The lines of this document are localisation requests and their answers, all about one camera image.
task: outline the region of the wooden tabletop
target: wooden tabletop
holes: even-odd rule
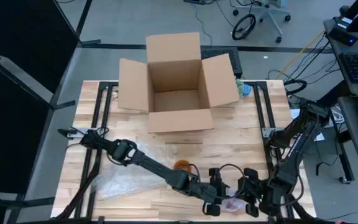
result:
[[[99,81],[85,81],[81,90],[73,126],[90,127],[93,117]],[[267,81],[268,92],[272,105],[276,127],[285,127],[291,122],[290,109],[281,80]],[[269,120],[265,110],[263,93],[260,91],[266,125]],[[148,155],[156,160],[173,167],[175,161],[184,159],[194,163],[200,169],[203,182],[209,182],[208,169],[231,163],[240,168],[250,167],[259,172],[259,178],[268,177],[267,165],[259,128],[259,119],[253,91],[240,101],[211,109],[214,119],[214,129],[190,133],[149,134],[147,131],[147,113],[117,108],[117,95],[111,103],[108,116],[106,139],[129,139],[140,145],[139,149],[147,148]],[[97,127],[101,125],[103,106],[99,115]],[[58,185],[55,203],[51,217],[57,216],[70,202],[80,186],[81,173],[86,149],[83,146],[73,146],[67,149],[62,173]],[[117,166],[108,161],[103,151],[101,173],[115,169]],[[237,188],[237,180],[241,177],[239,171],[227,167],[221,171],[223,181]],[[300,203],[305,210],[315,216],[314,205],[303,164],[300,175],[305,183],[305,194]],[[296,186],[294,196],[300,193],[300,185]],[[85,195],[83,216],[88,204],[89,190]],[[106,220],[161,220],[161,221],[266,221],[267,216],[260,212],[259,218],[251,217],[244,210],[235,214],[222,211],[218,217],[206,216],[202,213],[203,202],[194,197],[186,197],[167,184],[145,190],[136,194],[123,195],[116,198],[103,198],[96,194],[93,219],[105,216]]]

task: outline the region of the concrete floor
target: concrete floor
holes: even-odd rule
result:
[[[78,24],[85,2],[86,0],[76,0],[61,4],[74,28]],[[285,33],[279,45],[274,42],[277,34],[268,22],[257,24],[246,40],[234,41],[229,34],[232,28],[225,21],[216,4],[196,7],[199,18],[205,23],[205,30],[213,36],[213,45],[302,48],[323,29],[324,19],[332,18],[338,14],[340,6],[351,3],[352,1],[349,0],[288,0],[286,9],[291,11],[292,20],[285,24],[279,22]],[[231,14],[232,8],[228,0],[219,1],[219,4],[232,23],[238,20]],[[86,19],[81,40],[101,39],[102,43],[106,44],[144,44],[145,36],[150,34],[202,32],[201,25],[194,16],[194,7],[182,0],[95,0]],[[277,20],[282,21],[283,16],[277,16]],[[201,35],[201,44],[209,44],[208,36]],[[283,69],[295,55],[296,53],[240,52],[243,76],[250,80],[265,79],[269,70]],[[76,49],[59,102],[77,100],[83,80],[118,79],[118,61],[121,57],[145,62],[146,52]],[[332,54],[320,55],[302,77],[319,70],[332,59],[334,59]],[[298,63],[299,60],[288,68],[287,73],[292,72]],[[324,72],[320,72],[307,80],[312,82],[323,74]],[[340,72],[334,72],[320,82],[309,85],[298,95],[317,100],[342,79]],[[28,199],[55,195],[65,155],[64,148],[67,145],[67,140],[57,133],[57,129],[69,128],[74,115],[75,107],[55,112],[27,194]],[[330,155],[329,152],[333,151],[332,148],[330,149],[320,148],[326,151],[323,153],[323,160],[333,161],[335,158],[334,155]],[[356,212],[341,220],[358,223],[358,157],[351,142],[346,144],[346,152],[356,177],[356,181],[351,185],[340,184],[337,181],[337,178],[343,175],[339,160],[332,167],[322,166],[318,177],[314,173],[318,157],[313,150],[306,156],[304,162],[317,216],[328,219]],[[19,221],[46,220],[50,216],[51,209],[52,206],[23,209]]]

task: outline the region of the plastic bag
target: plastic bag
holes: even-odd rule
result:
[[[172,167],[177,148],[173,145],[148,146],[137,144],[139,150],[161,164]],[[111,164],[92,182],[100,198],[134,194],[166,184],[161,177],[135,164],[127,167]]]
[[[233,196],[236,193],[236,190],[227,188],[226,195]],[[234,213],[237,211],[244,211],[246,208],[246,203],[243,200],[237,198],[230,198],[222,200],[221,208],[227,212]]]

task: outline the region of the cardboard box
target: cardboard box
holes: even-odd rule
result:
[[[210,108],[239,100],[229,55],[201,59],[199,33],[151,35],[148,63],[120,59],[118,107],[149,112],[149,132],[213,129]]]

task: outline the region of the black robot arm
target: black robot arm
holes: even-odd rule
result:
[[[272,131],[269,138],[264,139],[266,146],[273,148],[288,148],[291,140],[295,142],[290,147],[288,155],[280,159],[273,170],[270,170],[268,179],[260,180],[256,170],[245,168],[244,175],[238,180],[238,191],[235,196],[247,202],[246,212],[254,217],[259,216],[259,210],[270,216],[280,214],[280,207],[293,204],[294,209],[301,218],[312,220],[305,210],[299,205],[298,200],[292,196],[299,175],[299,165],[303,159],[305,146],[314,141],[318,133],[329,122],[329,110],[313,103],[306,103],[300,108],[300,115],[294,119],[285,129]],[[220,215],[219,205],[225,198],[227,186],[223,183],[220,168],[210,168],[209,183],[200,181],[200,177],[184,170],[173,170],[146,156],[138,150],[136,143],[117,139],[109,141],[103,139],[96,131],[89,130],[82,138],[81,145],[88,149],[106,150],[111,162],[127,166],[135,164],[165,179],[167,184],[177,192],[199,198],[204,201],[203,212],[206,215]],[[282,197],[290,198],[291,202],[282,204]],[[60,217],[70,215],[75,206],[71,203],[70,208]]]
[[[135,164],[165,179],[173,190],[187,196],[192,196],[213,203],[216,198],[216,188],[209,183],[200,182],[197,175],[184,170],[173,170],[146,156],[138,150],[136,143],[130,140],[108,141],[103,139],[95,130],[89,130],[82,138],[81,145],[90,149],[105,149],[107,154],[118,165]]]

